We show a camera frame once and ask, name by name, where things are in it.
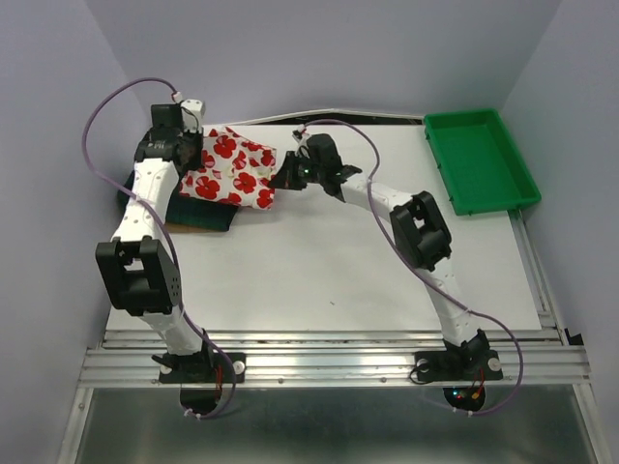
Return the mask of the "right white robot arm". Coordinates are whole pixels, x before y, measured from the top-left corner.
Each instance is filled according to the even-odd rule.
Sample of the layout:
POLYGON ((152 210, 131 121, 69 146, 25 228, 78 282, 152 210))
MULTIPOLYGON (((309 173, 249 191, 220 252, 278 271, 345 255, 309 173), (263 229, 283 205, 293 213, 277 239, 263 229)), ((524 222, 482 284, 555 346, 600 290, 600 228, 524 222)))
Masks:
POLYGON ((342 162, 328 134, 295 130, 297 148, 286 153, 269 182, 272 189, 302 190, 316 184, 347 205, 371 212, 380 228, 388 221, 388 242, 426 287, 438 316, 445 348, 415 356, 420 381, 472 380, 491 375, 496 354, 470 311, 457 302, 459 288, 450 258, 452 235, 436 201, 374 183, 362 169, 342 162))

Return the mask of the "red poppy floral skirt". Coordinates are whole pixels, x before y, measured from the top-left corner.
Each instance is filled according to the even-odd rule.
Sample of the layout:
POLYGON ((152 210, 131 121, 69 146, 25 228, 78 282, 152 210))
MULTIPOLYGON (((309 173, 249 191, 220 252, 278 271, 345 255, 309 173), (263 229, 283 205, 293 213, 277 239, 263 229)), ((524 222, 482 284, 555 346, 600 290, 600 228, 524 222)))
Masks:
POLYGON ((277 171, 277 150, 254 142, 230 127, 205 132, 201 166, 181 180, 183 197, 225 205, 269 210, 275 190, 268 186, 277 171))

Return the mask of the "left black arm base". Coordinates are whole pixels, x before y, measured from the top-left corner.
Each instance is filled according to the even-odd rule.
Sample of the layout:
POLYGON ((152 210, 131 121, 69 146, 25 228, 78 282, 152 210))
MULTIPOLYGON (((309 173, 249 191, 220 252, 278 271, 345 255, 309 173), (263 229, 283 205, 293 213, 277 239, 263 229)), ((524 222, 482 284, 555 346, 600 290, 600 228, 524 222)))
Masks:
POLYGON ((179 385, 184 414, 199 421, 221 416, 245 382, 247 354, 222 353, 212 342, 203 342, 201 350, 191 355, 164 353, 151 359, 159 367, 159 383, 179 385))

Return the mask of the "green plastic bin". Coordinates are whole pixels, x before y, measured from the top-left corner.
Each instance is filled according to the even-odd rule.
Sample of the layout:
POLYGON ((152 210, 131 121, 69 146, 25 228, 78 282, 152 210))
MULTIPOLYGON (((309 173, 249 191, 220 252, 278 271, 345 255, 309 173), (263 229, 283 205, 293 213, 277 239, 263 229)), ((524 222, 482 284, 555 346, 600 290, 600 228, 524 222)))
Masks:
POLYGON ((496 110, 432 113, 424 125, 457 215, 522 210, 541 201, 536 182, 496 110))

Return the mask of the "dark green plaid skirt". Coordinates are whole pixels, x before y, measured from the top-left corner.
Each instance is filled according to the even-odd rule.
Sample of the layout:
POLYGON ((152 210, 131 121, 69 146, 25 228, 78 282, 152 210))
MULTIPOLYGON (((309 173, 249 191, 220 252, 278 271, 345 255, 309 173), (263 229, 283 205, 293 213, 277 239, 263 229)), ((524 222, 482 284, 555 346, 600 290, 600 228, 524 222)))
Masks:
POLYGON ((215 232, 227 232, 238 210, 238 206, 182 194, 180 183, 177 183, 169 198, 164 222, 215 232))

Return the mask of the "brown cardboard sheet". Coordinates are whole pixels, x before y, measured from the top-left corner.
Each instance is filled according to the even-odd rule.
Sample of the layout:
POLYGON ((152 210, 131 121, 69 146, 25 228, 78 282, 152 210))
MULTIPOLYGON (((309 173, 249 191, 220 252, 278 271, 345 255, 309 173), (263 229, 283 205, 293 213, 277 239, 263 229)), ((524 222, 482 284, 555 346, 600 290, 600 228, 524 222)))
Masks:
POLYGON ((216 233, 215 229, 176 223, 167 223, 165 225, 165 229, 172 234, 216 233))

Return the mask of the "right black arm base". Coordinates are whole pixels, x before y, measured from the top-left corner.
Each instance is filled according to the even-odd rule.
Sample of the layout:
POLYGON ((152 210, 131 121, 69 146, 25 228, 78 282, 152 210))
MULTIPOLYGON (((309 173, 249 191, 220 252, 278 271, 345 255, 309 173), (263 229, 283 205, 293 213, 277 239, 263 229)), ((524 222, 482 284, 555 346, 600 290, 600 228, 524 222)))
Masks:
POLYGON ((478 415, 486 401, 486 383, 503 379, 498 353, 490 348, 483 331, 459 346, 444 342, 444 350, 414 354, 409 380, 419 386, 445 383, 443 394, 457 411, 478 415))

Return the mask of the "aluminium mounting rail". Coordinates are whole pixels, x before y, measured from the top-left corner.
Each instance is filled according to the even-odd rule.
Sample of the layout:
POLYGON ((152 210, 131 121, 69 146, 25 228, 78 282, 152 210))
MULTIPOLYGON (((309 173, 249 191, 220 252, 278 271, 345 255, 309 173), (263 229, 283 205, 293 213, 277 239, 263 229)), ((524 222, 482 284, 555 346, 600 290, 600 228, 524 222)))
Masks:
MULTIPOLYGON (((554 329, 521 331, 519 343, 498 330, 487 333, 499 354, 503 384, 587 384, 591 367, 582 346, 569 345, 554 329)), ((437 350, 438 332, 222 332, 212 339, 227 354, 246 354, 244 388, 387 388, 408 385, 414 355, 437 350)), ((153 356, 164 345, 139 330, 108 331, 87 351, 78 384, 83 388, 153 388, 159 385, 153 356)))

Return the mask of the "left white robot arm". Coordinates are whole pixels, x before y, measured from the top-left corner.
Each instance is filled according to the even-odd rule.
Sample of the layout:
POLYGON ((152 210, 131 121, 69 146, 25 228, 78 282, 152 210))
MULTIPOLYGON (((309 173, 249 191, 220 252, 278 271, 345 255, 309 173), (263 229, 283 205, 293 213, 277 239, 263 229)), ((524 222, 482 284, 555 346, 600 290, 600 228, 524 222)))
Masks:
POLYGON ((96 247, 112 306, 148 324, 165 342, 165 353, 153 358, 161 374, 185 371, 195 381, 214 373, 216 359, 183 317, 180 271, 163 223, 180 180, 200 163, 204 113, 200 100, 152 105, 152 126, 135 150, 122 220, 96 247))

